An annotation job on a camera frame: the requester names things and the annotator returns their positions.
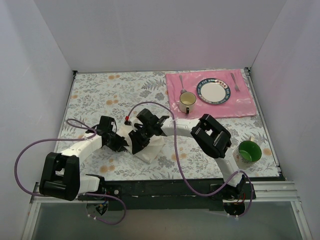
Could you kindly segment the white cloth napkin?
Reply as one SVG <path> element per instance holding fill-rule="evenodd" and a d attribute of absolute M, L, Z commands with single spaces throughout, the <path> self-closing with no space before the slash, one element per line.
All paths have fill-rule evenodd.
<path fill-rule="evenodd" d="M 129 137 L 129 132 L 131 132 L 133 129 L 134 127 L 132 125 L 124 124 L 117 130 L 117 134 L 121 137 L 124 137 L 125 141 L 128 144 L 128 146 L 125 146 L 124 148 L 130 154 L 139 158 L 143 162 L 150 164 L 152 161 L 156 159 L 157 155 L 161 152 L 163 146 L 165 145 L 164 138 L 162 136 L 152 136 L 150 138 L 149 144 L 144 149 L 133 154 L 132 140 Z"/>

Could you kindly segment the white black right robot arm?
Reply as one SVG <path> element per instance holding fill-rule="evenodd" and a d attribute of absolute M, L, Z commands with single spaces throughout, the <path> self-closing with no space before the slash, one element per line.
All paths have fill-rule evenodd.
<path fill-rule="evenodd" d="M 144 150 L 153 136 L 193 138 L 201 150 L 217 163 L 227 184 L 227 195 L 237 199 L 245 192 L 244 174 L 240 172 L 234 158 L 227 156 L 231 147 L 231 134 L 211 115 L 204 114 L 199 119 L 174 119 L 168 115 L 159 118 L 145 108 L 139 112 L 137 121 L 132 122 L 131 126 L 128 136 L 133 154 Z"/>

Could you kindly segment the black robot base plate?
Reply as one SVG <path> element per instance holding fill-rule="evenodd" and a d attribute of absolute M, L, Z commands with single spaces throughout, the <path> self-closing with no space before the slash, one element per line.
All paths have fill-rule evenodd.
<path fill-rule="evenodd" d="M 182 179 L 166 180 L 126 180 L 106 181 L 104 190 L 107 195 L 122 200 L 128 210 L 185 210 L 202 209 L 223 211 L 223 201 L 244 198 L 256 199 L 246 182 L 239 193 L 231 194 L 225 186 L 217 194 L 202 197 L 194 194 Z"/>

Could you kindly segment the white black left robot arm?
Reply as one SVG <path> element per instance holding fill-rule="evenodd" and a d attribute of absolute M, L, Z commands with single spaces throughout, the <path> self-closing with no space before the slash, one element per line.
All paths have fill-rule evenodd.
<path fill-rule="evenodd" d="M 96 174 L 81 175 L 80 166 L 103 146 L 114 152 L 122 152 L 128 144 L 124 137 L 116 133 L 117 125 L 112 117 L 101 116 L 98 125 L 85 129 L 83 140 L 61 152 L 50 152 L 46 156 L 39 184 L 42 195 L 68 201 L 86 193 L 95 200 L 106 196 L 104 177 Z"/>

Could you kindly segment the silver spoon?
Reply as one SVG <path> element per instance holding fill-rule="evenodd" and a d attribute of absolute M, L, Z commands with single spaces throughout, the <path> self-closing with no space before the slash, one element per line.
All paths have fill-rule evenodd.
<path fill-rule="evenodd" d="M 180 93 L 183 94 L 183 93 L 185 93 L 187 90 L 186 90 L 185 87 L 184 87 L 183 76 L 182 76 L 182 75 L 179 75 L 179 80 L 180 80 L 181 87 L 182 87 Z"/>

